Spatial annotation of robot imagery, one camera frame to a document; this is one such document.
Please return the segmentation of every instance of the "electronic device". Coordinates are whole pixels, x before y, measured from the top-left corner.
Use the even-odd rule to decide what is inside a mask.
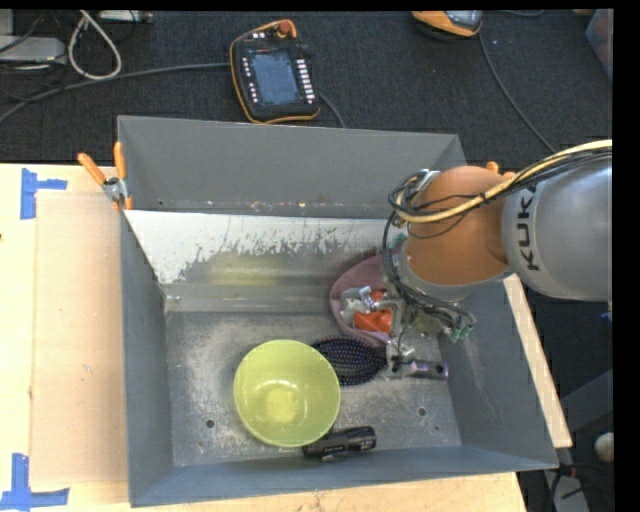
[[[463,38],[476,35],[482,27],[482,11],[411,11],[428,28],[430,35]]]
[[[302,452],[306,457],[318,457],[324,462],[332,460],[336,454],[365,452],[375,447],[375,430],[363,426],[329,432],[314,443],[303,446]]]
[[[251,122],[309,120],[318,115],[311,53],[291,20],[244,33],[229,53],[233,84]]]

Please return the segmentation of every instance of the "orange object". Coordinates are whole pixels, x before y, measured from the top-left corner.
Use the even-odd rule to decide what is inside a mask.
[[[382,290],[371,292],[371,298],[376,302],[382,299],[383,295],[384,291]],[[356,329],[363,331],[388,333],[391,330],[391,315],[390,309],[372,313],[355,313],[353,315],[353,324]]]
[[[453,208],[465,200],[461,194],[477,196],[505,179],[482,167],[454,167],[437,176],[414,202],[440,200],[439,208]],[[464,217],[411,223],[405,243],[409,268],[420,279],[443,286],[486,281],[504,272],[508,264],[502,246],[503,206],[504,198],[474,208]]]
[[[107,182],[104,173],[89,155],[86,153],[78,153],[78,162],[87,170],[98,185],[102,186]]]
[[[113,161],[116,166],[116,172],[118,178],[121,180],[127,177],[127,166],[124,161],[124,154],[122,153],[122,142],[118,141],[113,145]]]
[[[500,171],[500,166],[498,165],[498,162],[494,162],[492,160],[491,162],[487,162],[487,165],[485,165],[485,169],[491,172],[498,173]]]

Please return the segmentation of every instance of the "orange device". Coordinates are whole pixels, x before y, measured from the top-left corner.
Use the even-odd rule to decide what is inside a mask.
[[[229,53],[233,85],[249,121],[272,124],[318,115],[311,53],[291,20],[242,34]]]

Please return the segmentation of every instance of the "black cable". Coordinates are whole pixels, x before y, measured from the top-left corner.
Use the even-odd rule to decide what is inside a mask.
[[[211,68],[228,68],[228,67],[229,67],[229,63],[228,62],[210,63],[210,64],[185,64],[185,65],[182,65],[182,66],[172,66],[172,67],[156,68],[156,69],[146,69],[146,70],[143,70],[143,71],[133,71],[131,73],[122,73],[122,74],[116,75],[114,77],[103,78],[101,80],[83,80],[81,82],[76,82],[76,83],[73,83],[73,84],[70,84],[70,85],[63,85],[61,87],[58,87],[56,89],[52,89],[50,91],[45,91],[45,92],[41,92],[41,93],[38,93],[38,94],[34,94],[33,96],[31,96],[31,97],[25,99],[24,101],[18,103],[13,108],[9,109],[7,112],[2,114],[2,116],[0,116],[0,124],[5,122],[10,116],[15,114],[17,111],[21,110],[22,108],[26,107],[30,103],[36,103],[38,101],[44,100],[44,99],[49,98],[51,96],[55,96],[56,94],[59,94],[59,93],[64,92],[64,91],[71,91],[71,90],[79,89],[81,87],[86,87],[86,86],[89,86],[89,85],[102,84],[102,83],[105,83],[105,82],[111,82],[113,80],[120,80],[120,79],[123,79],[123,78],[137,78],[137,77],[140,77],[140,76],[155,75],[155,74],[160,74],[160,73],[173,73],[173,72],[177,72],[177,71],[201,70],[201,69],[211,69]]]
[[[3,46],[2,48],[0,48],[0,53],[4,53],[7,50],[10,50],[11,48],[14,48],[14,47],[18,46],[19,44],[24,43],[31,36],[31,34],[33,34],[33,32],[35,31],[36,27],[38,26],[38,23],[40,23],[40,21],[44,17],[44,13],[45,13],[45,11],[43,10],[40,13],[40,15],[35,19],[35,21],[31,24],[31,26],[29,27],[29,30],[27,30],[27,32],[24,35],[20,36],[18,39],[14,39],[9,44],[7,44],[7,45]]]
[[[482,31],[478,32],[478,40],[480,41],[480,48],[482,49],[482,53],[484,54],[485,60],[487,61],[487,65],[489,66],[489,70],[491,71],[491,74],[493,75],[493,78],[495,78],[496,82],[498,82],[498,85],[500,86],[500,89],[502,89],[502,92],[506,96],[507,100],[509,100],[509,103],[511,103],[511,106],[514,109],[516,109],[516,112],[520,115],[522,120],[526,123],[526,125],[529,127],[529,129],[533,133],[535,133],[535,135],[538,137],[538,139],[540,139],[540,141],[542,141],[542,143],[547,147],[547,149],[549,149],[549,151],[551,151],[552,153],[557,153],[557,150],[553,147],[553,145],[551,145],[551,143],[546,138],[544,138],[544,136],[536,129],[536,127],[533,126],[531,121],[529,121],[529,119],[527,118],[525,113],[520,109],[520,107],[518,107],[518,105],[516,104],[514,99],[509,94],[509,91],[507,91],[507,88],[502,83],[502,80],[500,80],[500,77],[498,76],[498,73],[496,72],[495,68],[493,67],[493,63],[491,62],[491,59],[489,58],[489,52],[487,51],[487,48],[486,48],[486,45],[485,45],[485,42],[484,42],[484,38],[482,37]]]
[[[340,113],[338,112],[338,109],[334,106],[333,103],[331,103],[329,101],[329,99],[322,93],[319,94],[320,98],[322,99],[322,101],[324,101],[327,106],[331,109],[331,111],[333,112],[333,114],[336,116],[336,118],[338,119],[338,122],[340,123],[340,126],[342,128],[346,128],[346,124],[344,122],[344,120],[342,119],[342,116],[340,115]]]

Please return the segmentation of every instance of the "blue tape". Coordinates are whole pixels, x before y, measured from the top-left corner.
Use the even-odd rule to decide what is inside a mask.
[[[66,190],[65,180],[38,180],[38,174],[22,169],[22,192],[20,197],[20,218],[33,219],[36,216],[36,192],[40,189]]]
[[[57,507],[67,504],[69,489],[53,492],[31,492],[29,457],[14,453],[11,466],[11,490],[0,497],[0,510],[30,512],[32,507]]]

